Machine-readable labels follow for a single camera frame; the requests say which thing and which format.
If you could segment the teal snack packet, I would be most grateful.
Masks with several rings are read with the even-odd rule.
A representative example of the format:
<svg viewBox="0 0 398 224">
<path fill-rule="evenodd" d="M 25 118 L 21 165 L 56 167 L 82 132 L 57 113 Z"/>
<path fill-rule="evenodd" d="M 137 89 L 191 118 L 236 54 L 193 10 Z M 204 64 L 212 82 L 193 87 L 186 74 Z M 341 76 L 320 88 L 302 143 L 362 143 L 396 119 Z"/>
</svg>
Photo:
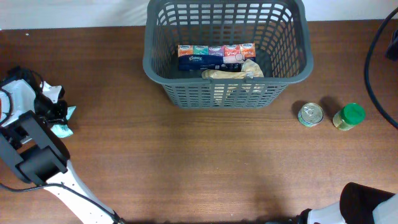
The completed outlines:
<svg viewBox="0 0 398 224">
<path fill-rule="evenodd" d="M 76 106 L 68 107 L 66 115 L 67 121 L 69 121 L 69 119 L 72 117 L 72 114 L 75 110 Z M 50 128 L 50 130 L 59 138 L 67 138 L 73 135 L 73 131 L 68 127 L 67 124 L 55 124 Z"/>
</svg>

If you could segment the Kleenex tissue multipack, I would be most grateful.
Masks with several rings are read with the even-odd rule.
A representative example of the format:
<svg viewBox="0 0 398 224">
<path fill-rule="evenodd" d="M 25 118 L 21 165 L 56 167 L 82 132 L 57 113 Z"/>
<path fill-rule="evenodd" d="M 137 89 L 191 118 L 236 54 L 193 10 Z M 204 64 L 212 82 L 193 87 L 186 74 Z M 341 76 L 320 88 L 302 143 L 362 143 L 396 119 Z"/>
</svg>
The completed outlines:
<svg viewBox="0 0 398 224">
<path fill-rule="evenodd" d="M 239 72 L 242 64 L 256 61 L 255 43 L 233 45 L 179 45 L 177 47 L 179 70 L 222 70 Z"/>
</svg>

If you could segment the tan vacuum food pouch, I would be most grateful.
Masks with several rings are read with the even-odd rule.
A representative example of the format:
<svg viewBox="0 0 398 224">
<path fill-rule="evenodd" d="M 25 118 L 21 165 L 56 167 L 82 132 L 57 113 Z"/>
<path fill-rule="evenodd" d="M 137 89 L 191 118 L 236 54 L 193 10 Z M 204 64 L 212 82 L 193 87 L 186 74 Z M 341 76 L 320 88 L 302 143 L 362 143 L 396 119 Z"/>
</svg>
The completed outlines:
<svg viewBox="0 0 398 224">
<path fill-rule="evenodd" d="M 260 66 L 251 59 L 247 59 L 241 67 L 240 72 L 225 72 L 221 70 L 208 69 L 201 73 L 204 79 L 253 79 L 253 78 L 264 78 L 264 74 Z M 229 96 L 234 90 L 238 89 L 238 84 L 232 84 L 225 88 L 223 86 L 217 85 L 215 87 L 214 99 L 215 102 L 220 105 L 222 102 L 222 97 L 225 94 Z"/>
</svg>

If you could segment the small tin can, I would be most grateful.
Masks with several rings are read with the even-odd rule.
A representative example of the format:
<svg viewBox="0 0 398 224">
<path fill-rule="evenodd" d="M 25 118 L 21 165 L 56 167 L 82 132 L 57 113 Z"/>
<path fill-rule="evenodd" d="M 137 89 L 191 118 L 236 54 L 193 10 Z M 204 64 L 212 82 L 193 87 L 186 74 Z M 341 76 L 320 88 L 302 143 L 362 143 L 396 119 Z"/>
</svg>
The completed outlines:
<svg viewBox="0 0 398 224">
<path fill-rule="evenodd" d="M 323 109 L 316 103 L 306 103 L 298 112 L 298 120 L 306 127 L 314 127 L 321 123 L 323 119 Z"/>
</svg>

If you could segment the green lid glass jar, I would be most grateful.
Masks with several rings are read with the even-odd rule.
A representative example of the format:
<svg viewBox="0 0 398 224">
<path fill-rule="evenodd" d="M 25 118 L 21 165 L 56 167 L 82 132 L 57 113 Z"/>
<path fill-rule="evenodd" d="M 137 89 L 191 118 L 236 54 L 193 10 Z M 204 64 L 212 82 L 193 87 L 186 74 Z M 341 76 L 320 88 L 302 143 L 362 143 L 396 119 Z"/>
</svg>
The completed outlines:
<svg viewBox="0 0 398 224">
<path fill-rule="evenodd" d="M 357 103 L 350 103 L 337 112 L 333 119 L 333 125 L 341 130 L 348 131 L 362 123 L 366 117 L 364 108 Z"/>
</svg>

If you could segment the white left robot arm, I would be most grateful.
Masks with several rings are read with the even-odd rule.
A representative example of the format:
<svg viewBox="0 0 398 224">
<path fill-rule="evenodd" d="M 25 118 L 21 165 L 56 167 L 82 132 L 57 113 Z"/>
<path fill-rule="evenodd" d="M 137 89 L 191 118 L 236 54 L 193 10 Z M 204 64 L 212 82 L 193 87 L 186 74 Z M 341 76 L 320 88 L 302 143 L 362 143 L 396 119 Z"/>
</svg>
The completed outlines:
<svg viewBox="0 0 398 224">
<path fill-rule="evenodd" d="M 62 201 L 82 223 L 124 223 L 75 172 L 61 138 L 71 135 L 74 107 L 63 86 L 20 66 L 1 80 L 1 159 L 28 191 L 44 189 Z"/>
</svg>

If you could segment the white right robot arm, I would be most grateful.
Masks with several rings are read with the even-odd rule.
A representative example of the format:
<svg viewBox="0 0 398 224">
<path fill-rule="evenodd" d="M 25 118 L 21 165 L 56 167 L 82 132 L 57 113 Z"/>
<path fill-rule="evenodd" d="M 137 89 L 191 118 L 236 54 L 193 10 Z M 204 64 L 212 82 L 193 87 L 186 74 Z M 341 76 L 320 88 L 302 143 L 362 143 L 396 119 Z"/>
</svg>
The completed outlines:
<svg viewBox="0 0 398 224">
<path fill-rule="evenodd" d="M 340 201 L 321 209 L 306 209 L 296 223 L 397 224 L 397 194 L 350 182 Z"/>
</svg>

